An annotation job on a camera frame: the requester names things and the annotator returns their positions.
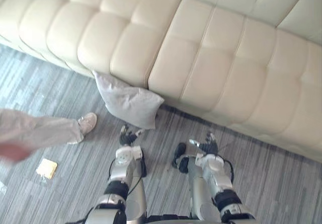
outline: gray pants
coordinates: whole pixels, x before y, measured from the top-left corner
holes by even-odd
[[[75,119],[33,117],[21,111],[0,109],[0,144],[16,141],[34,151],[62,143],[78,143],[83,138]]]

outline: white pillow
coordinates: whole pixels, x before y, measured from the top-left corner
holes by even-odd
[[[155,129],[155,115],[164,99],[144,88],[131,87],[109,75],[93,71],[107,110],[134,126]]]

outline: person's leg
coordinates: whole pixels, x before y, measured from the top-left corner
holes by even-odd
[[[29,150],[62,143],[81,142],[96,125],[94,113],[79,123],[75,119],[32,117],[24,112],[0,109],[0,144],[16,141]]]

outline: sofa backrest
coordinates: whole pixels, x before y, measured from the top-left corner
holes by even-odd
[[[322,44],[322,0],[202,0]]]

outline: black cable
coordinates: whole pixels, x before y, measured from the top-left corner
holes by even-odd
[[[136,184],[133,186],[133,188],[129,191],[129,193],[127,195],[130,195],[132,193],[132,191],[137,187],[137,185],[139,184],[140,180],[142,179],[142,175],[143,175],[143,165],[141,162],[141,176],[139,178],[139,180],[136,182]]]
[[[112,169],[112,165],[113,165],[113,163],[115,162],[115,160],[116,160],[116,159],[113,159],[113,160],[112,160],[112,162],[111,162],[111,164],[110,164],[110,167],[109,167],[109,179],[110,179],[110,177],[111,177],[111,169]]]
[[[230,181],[231,181],[231,183],[233,183],[233,180],[234,180],[234,178],[235,178],[235,174],[234,174],[234,172],[233,172],[233,166],[232,166],[232,163],[231,163],[229,160],[225,160],[225,159],[223,159],[223,161],[224,161],[224,163],[225,163],[225,162],[227,162],[227,163],[229,163],[229,165],[230,165]]]
[[[140,180],[142,179],[142,174],[139,178],[139,180],[136,182],[136,184],[133,186],[133,188],[129,191],[129,193],[127,195],[130,195],[132,193],[132,191],[135,189],[135,187],[139,184]]]
[[[91,213],[91,211],[92,211],[93,209],[94,209],[94,207],[92,207],[92,208],[90,209],[90,211],[86,214],[86,216],[85,216],[83,219],[78,220],[78,221],[76,221],[76,222],[66,222],[65,224],[85,224],[85,222],[86,222],[87,218],[89,217],[89,215],[90,215],[90,213]]]

